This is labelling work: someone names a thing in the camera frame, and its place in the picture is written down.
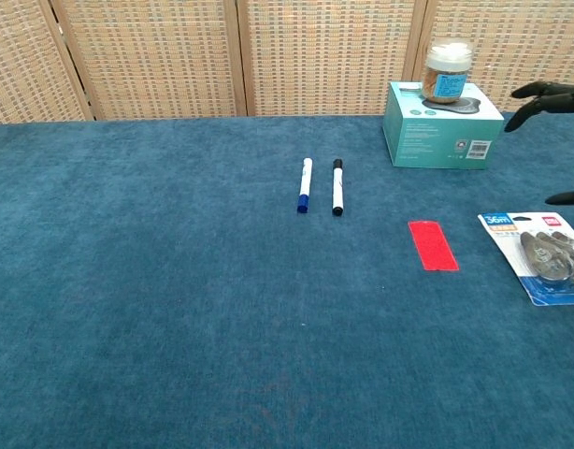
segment red rectangle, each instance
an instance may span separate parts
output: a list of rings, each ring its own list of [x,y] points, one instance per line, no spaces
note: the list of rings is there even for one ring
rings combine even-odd
[[[457,271],[457,261],[438,222],[408,222],[420,260],[428,271]]]

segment box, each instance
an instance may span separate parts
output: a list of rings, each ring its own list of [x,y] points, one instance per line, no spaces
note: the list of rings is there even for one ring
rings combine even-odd
[[[430,103],[420,82],[390,82],[382,130],[396,167],[486,168],[503,116],[473,83],[452,105]]]

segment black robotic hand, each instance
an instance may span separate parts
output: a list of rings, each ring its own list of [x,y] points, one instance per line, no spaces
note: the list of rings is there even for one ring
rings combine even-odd
[[[574,85],[546,81],[534,81],[513,91],[514,98],[535,96],[532,101],[519,108],[505,126],[505,131],[515,131],[533,115],[543,110],[552,113],[574,112]]]

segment blue carpet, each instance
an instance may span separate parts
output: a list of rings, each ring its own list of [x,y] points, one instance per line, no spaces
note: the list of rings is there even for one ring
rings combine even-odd
[[[574,226],[544,204],[574,115],[481,171],[393,167],[380,127],[0,126],[0,448],[574,448],[574,307],[531,305],[477,219]],[[459,272],[423,270],[411,220]]]

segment black marker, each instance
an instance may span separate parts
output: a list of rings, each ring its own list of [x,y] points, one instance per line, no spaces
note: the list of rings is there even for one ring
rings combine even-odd
[[[333,215],[343,213],[343,161],[333,161]]]

